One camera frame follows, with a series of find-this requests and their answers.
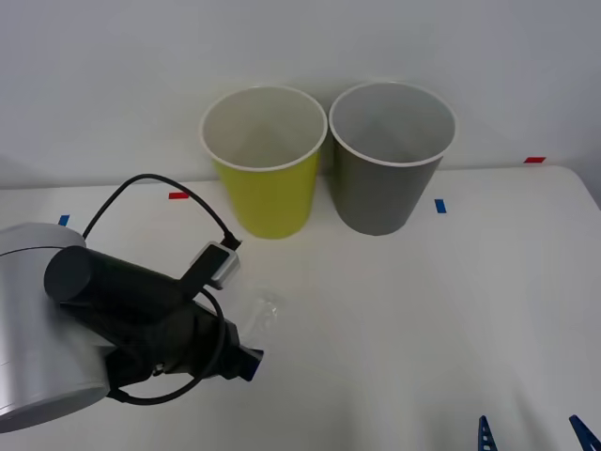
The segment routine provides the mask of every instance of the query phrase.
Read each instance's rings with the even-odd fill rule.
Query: blue tape marker
[[[444,206],[444,200],[442,199],[434,199],[434,203],[436,204],[436,211],[438,213],[446,213],[447,209]]]

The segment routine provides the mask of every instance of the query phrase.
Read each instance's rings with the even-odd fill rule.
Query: black cable
[[[227,228],[227,225],[225,225],[222,218],[219,217],[219,215],[210,207],[210,205],[207,202],[205,202],[194,191],[186,188],[182,184],[177,183],[176,181],[171,180],[167,177],[159,176],[157,174],[140,174],[138,176],[132,177],[131,179],[124,181],[121,184],[121,186],[119,186],[116,189],[116,191],[106,200],[106,202],[102,204],[102,207],[100,207],[100,209],[94,215],[90,223],[87,225],[83,234],[84,240],[87,239],[87,236],[89,235],[90,231],[96,225],[101,216],[106,212],[106,210],[111,206],[111,204],[115,202],[115,199],[117,199],[119,195],[123,193],[128,186],[142,179],[154,179],[162,181],[163,183],[166,183],[168,185],[173,186],[174,188],[179,189],[182,193],[187,194],[194,201],[196,201],[197,204],[199,204],[203,209],[205,209],[205,211],[215,220],[218,226],[222,229],[224,234],[222,244],[234,251],[238,248],[238,246],[240,245],[240,241],[238,241],[236,237],[234,237],[234,234],[229,230],[229,228]],[[202,371],[200,371],[186,385],[177,389],[175,392],[172,392],[168,395],[164,395],[162,397],[133,397],[118,388],[112,389],[107,395],[107,397],[111,397],[112,399],[116,399],[117,401],[133,404],[136,406],[154,406],[157,404],[163,404],[164,402],[171,401],[177,397],[181,397],[185,393],[188,393],[196,386],[196,384],[198,384],[198,382],[200,382],[202,379],[204,379],[206,376],[212,373],[213,367],[217,365],[217,362],[223,350],[223,344],[225,342],[225,317],[223,316],[222,308],[219,306],[219,303],[213,297],[212,294],[210,294],[204,288],[200,288],[199,292],[202,293],[213,305],[218,322],[217,343],[215,345],[213,353],[210,356],[210,359],[208,360],[208,363],[205,365],[205,368]]]
[[[92,228],[96,225],[96,223],[98,222],[100,217],[104,214],[104,212],[111,206],[111,204],[113,202],[115,202],[115,199],[117,199],[119,197],[119,195],[121,193],[123,193],[128,186],[130,186],[131,184],[135,183],[138,180],[143,180],[143,179],[153,179],[153,180],[162,181],[163,183],[166,183],[168,185],[173,186],[174,188],[179,189],[182,193],[187,194],[189,197],[191,197],[193,200],[195,200],[197,204],[199,204],[203,209],[205,209],[205,211],[211,216],[211,218],[213,218],[215,220],[217,225],[222,229],[223,234],[225,235],[225,239],[227,241],[233,240],[234,242],[237,242],[239,244],[239,241],[234,238],[234,234],[232,232],[230,232],[229,228],[227,228],[227,225],[225,225],[222,218],[220,218],[219,215],[210,207],[210,205],[207,202],[205,202],[198,194],[196,194],[194,191],[186,188],[184,185],[177,183],[174,180],[171,180],[164,176],[159,176],[157,174],[140,174],[138,176],[132,177],[129,180],[124,181],[121,184],[121,186],[119,186],[116,189],[116,191],[111,195],[111,197],[109,197],[106,200],[106,202],[104,202],[102,207],[100,207],[100,209],[94,215],[94,217],[92,218],[90,223],[87,225],[87,227],[84,230],[84,234],[82,235],[84,237],[84,240],[87,239],[87,236],[92,231]]]
[[[223,316],[223,310],[219,306],[219,303],[217,303],[215,297],[204,288],[200,288],[200,292],[210,301],[210,303],[212,303],[213,308],[215,308],[215,314],[217,315],[217,321],[219,323],[217,330],[217,344],[215,345],[215,350],[211,354],[208,363],[205,365],[205,369],[198,373],[194,379],[192,379],[183,387],[162,397],[133,397],[118,388],[111,390],[107,395],[108,397],[116,399],[117,401],[133,404],[135,406],[155,406],[157,404],[163,404],[164,402],[172,401],[177,397],[181,397],[192,390],[198,384],[198,382],[211,374],[213,367],[217,365],[217,361],[219,360],[220,354],[223,350],[223,343],[225,342],[225,317]]]

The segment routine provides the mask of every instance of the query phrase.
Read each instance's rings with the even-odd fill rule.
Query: cup
[[[336,99],[330,127],[338,214],[358,232],[387,235],[405,224],[453,142],[455,115],[420,87],[373,83]]]
[[[258,86],[216,101],[199,134],[239,222],[259,238],[280,239],[309,218],[327,131],[323,108],[308,94]]]

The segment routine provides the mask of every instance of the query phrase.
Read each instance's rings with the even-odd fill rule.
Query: white wall
[[[4,0],[0,185],[215,177],[196,128],[257,83],[326,106],[410,80],[456,110],[447,166],[576,168],[601,198],[598,0]]]

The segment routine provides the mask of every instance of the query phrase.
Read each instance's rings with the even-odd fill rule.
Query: table surface
[[[218,182],[188,186],[244,239],[218,294],[226,315],[248,323],[265,296],[277,306],[254,381],[203,381],[156,407],[105,399],[0,435],[0,449],[465,451],[483,414],[500,451],[579,450],[574,413],[601,435],[601,213],[573,172],[437,172],[407,224],[377,238],[342,223],[323,180],[306,227],[281,241],[246,233]],[[81,232],[114,189],[1,191],[0,226],[69,214]],[[171,191],[130,187],[89,247],[182,275],[221,232]]]

